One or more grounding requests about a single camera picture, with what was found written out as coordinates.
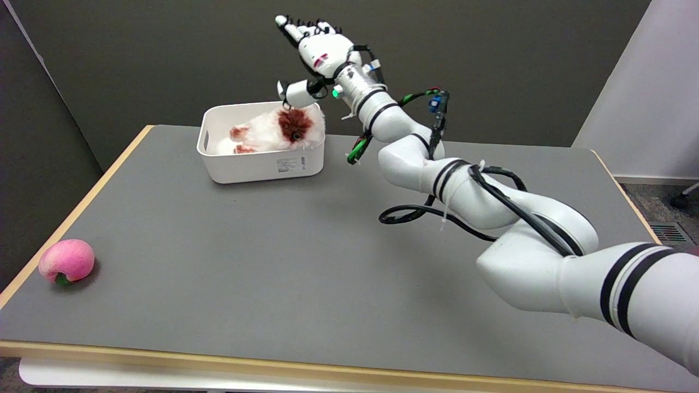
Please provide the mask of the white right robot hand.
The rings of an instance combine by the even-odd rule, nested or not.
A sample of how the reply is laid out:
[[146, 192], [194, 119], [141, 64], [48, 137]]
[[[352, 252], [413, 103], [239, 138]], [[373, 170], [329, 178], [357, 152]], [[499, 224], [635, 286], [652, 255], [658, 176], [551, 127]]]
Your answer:
[[294, 83], [277, 82], [277, 91], [287, 107], [302, 109], [327, 96], [339, 73], [351, 64], [362, 65], [355, 44], [324, 20], [315, 24], [294, 24], [289, 16], [278, 15], [275, 23], [280, 32], [298, 50], [300, 59], [314, 80]]

